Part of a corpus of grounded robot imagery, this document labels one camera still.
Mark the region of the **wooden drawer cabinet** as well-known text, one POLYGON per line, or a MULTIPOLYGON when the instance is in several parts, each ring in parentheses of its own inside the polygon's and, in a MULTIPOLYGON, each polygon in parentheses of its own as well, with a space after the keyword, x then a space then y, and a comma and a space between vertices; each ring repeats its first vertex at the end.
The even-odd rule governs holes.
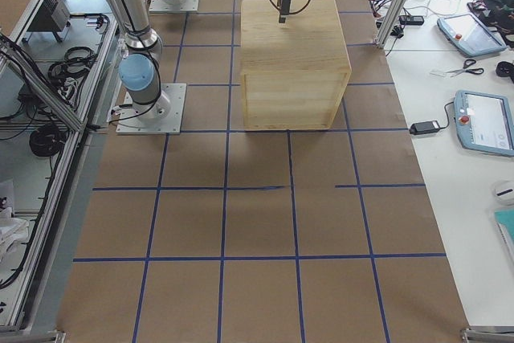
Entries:
POLYGON ((284 23, 269 1, 244 0, 240 22, 245 129, 329 129, 352 73, 335 0, 284 23))

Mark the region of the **black remote device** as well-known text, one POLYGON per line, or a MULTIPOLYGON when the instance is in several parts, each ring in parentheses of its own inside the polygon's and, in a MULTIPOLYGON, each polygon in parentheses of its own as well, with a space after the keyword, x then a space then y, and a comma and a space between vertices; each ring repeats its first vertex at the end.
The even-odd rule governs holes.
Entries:
POLYGON ((403 26, 422 26, 425 22, 421 15, 400 15, 398 21, 403 26))

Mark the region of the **far teach pendant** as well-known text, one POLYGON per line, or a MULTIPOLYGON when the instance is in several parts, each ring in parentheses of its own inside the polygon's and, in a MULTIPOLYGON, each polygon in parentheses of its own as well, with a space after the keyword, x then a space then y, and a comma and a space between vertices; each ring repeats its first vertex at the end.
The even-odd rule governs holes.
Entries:
POLYGON ((469 58, 495 54, 507 49, 502 38, 495 36, 470 13, 439 18, 437 27, 459 52, 469 58))

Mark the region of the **teach pendant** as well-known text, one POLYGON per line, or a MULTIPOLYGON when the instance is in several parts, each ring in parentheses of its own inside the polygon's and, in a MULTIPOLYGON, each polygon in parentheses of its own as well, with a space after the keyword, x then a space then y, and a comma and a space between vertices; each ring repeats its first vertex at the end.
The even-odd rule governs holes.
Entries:
POLYGON ((513 118, 505 96, 458 90, 454 108, 462 147, 513 157, 513 118))
POLYGON ((439 18, 437 27, 459 52, 469 58, 495 54, 507 49, 502 38, 495 36, 470 13, 439 18))

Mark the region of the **black power adapter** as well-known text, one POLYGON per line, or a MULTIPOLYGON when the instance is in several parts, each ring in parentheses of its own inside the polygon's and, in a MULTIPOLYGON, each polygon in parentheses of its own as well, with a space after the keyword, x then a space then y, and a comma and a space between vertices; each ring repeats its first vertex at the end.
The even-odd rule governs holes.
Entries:
POLYGON ((442 129, 436 120, 414 122, 409 127, 409 133, 413 136, 427 135, 437 133, 442 129))

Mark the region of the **black scissors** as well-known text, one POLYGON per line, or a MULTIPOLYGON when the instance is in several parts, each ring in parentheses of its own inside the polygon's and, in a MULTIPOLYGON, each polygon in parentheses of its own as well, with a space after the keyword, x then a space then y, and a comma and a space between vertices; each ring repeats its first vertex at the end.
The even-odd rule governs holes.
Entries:
POLYGON ((466 59, 463 62, 463 65, 461 68, 447 71, 447 74, 450 74, 451 77, 454 77, 454 76, 457 76, 457 75, 460 75, 463 73, 480 76, 484 73, 484 69, 482 67, 475 67, 476 64, 477 64, 477 61, 475 59, 466 59))

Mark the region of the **grey control box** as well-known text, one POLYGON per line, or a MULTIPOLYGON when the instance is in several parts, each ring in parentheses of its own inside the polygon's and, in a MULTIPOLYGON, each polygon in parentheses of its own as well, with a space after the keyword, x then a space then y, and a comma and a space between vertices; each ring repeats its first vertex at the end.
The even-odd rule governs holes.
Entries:
POLYGON ((70 17, 71 13, 64 0, 43 0, 27 31, 51 32, 55 40, 61 43, 63 40, 59 32, 71 25, 70 17))

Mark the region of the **near teach pendant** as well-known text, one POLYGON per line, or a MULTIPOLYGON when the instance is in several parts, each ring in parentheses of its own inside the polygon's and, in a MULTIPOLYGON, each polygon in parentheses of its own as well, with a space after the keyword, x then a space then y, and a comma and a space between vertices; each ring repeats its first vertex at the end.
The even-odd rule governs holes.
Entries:
POLYGON ((513 118, 505 96, 458 90, 454 108, 462 147, 513 157, 513 118))

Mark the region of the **teal notebook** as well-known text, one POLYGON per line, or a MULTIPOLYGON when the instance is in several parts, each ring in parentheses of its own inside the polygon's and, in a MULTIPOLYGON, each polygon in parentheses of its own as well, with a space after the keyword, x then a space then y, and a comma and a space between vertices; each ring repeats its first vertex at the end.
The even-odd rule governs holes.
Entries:
POLYGON ((513 226, 514 226, 514 213, 513 209, 497 210, 494 213, 496 225, 499 228, 502 239, 508 250, 508 254, 513 259, 513 226))

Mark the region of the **aluminium frame rail left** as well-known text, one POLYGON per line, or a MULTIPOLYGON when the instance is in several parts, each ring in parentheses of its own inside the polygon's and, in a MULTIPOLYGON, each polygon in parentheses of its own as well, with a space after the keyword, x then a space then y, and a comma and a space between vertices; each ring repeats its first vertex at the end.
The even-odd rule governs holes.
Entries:
POLYGON ((46 247, 117 39, 105 0, 64 0, 70 26, 27 31, 43 0, 1 0, 1 202, 20 226, 1 259, 1 333, 28 332, 46 285, 46 247))

